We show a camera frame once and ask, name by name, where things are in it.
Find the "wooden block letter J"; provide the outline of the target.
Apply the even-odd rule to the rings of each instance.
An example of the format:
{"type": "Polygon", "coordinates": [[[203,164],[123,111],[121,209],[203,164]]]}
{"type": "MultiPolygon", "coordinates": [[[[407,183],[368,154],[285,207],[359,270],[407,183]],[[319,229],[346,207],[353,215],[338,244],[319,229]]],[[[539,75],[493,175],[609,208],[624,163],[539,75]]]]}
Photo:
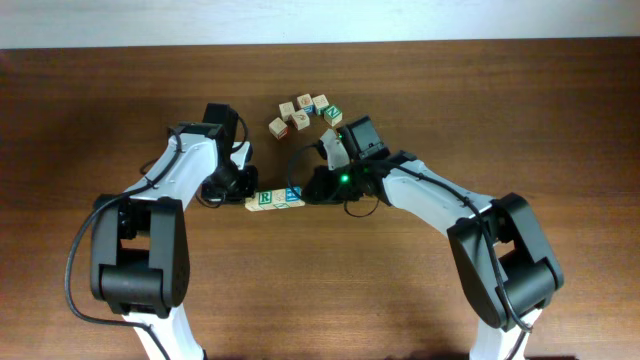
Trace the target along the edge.
{"type": "Polygon", "coordinates": [[[247,197],[245,199],[245,208],[251,212],[262,211],[262,207],[260,206],[258,198],[256,196],[247,197]]]}

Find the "wooden block green R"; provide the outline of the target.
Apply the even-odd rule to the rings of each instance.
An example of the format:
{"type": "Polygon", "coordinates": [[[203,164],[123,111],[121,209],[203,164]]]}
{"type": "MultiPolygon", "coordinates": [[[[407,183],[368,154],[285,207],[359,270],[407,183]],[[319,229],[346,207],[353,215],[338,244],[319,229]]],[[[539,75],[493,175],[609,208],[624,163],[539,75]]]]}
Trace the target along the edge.
{"type": "Polygon", "coordinates": [[[273,205],[273,193],[271,190],[261,191],[256,195],[257,204],[261,210],[272,210],[273,205]]]}

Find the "wooden block blue top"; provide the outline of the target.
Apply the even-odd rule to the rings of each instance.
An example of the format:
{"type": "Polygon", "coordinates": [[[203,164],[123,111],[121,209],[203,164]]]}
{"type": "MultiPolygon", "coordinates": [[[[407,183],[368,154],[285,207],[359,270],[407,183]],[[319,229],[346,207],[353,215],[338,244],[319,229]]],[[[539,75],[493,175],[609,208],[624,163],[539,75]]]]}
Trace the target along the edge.
{"type": "Polygon", "coordinates": [[[288,187],[285,189],[285,202],[289,207],[304,206],[305,202],[301,198],[301,196],[302,196],[302,190],[298,186],[295,186],[293,188],[288,187]]]}

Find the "wooden block green side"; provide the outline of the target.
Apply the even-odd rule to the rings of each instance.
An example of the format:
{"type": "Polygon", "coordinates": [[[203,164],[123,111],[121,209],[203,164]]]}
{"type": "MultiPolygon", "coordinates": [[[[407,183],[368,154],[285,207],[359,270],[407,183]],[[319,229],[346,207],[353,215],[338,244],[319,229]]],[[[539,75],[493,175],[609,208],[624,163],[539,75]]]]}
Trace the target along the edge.
{"type": "Polygon", "coordinates": [[[277,209],[289,208],[290,205],[287,201],[287,190],[278,189],[271,191],[271,204],[277,209]]]}

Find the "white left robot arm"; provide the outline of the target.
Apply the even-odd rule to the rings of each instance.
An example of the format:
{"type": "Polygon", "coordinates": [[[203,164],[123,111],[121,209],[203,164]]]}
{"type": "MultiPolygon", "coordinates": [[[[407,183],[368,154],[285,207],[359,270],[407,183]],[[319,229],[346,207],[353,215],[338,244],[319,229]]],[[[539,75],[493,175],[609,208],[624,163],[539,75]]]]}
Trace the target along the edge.
{"type": "Polygon", "coordinates": [[[203,359],[184,309],[190,279],[185,209],[218,208],[255,190],[242,120],[182,123],[149,173],[121,198],[100,196],[91,235],[94,297],[135,329],[151,359],[203,359]]]}

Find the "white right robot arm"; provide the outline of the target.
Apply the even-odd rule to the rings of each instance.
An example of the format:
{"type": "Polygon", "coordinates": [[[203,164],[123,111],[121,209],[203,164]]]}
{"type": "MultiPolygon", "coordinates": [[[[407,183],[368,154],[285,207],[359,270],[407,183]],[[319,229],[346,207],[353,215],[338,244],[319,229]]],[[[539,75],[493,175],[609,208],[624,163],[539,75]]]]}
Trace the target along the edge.
{"type": "Polygon", "coordinates": [[[302,190],[315,204],[373,196],[405,210],[449,240],[463,292],[479,318],[472,359],[522,359],[535,321],[564,284],[532,207],[520,195],[477,194],[435,174],[415,155],[396,154],[376,134],[359,144],[346,128],[313,147],[326,160],[302,190]]]}

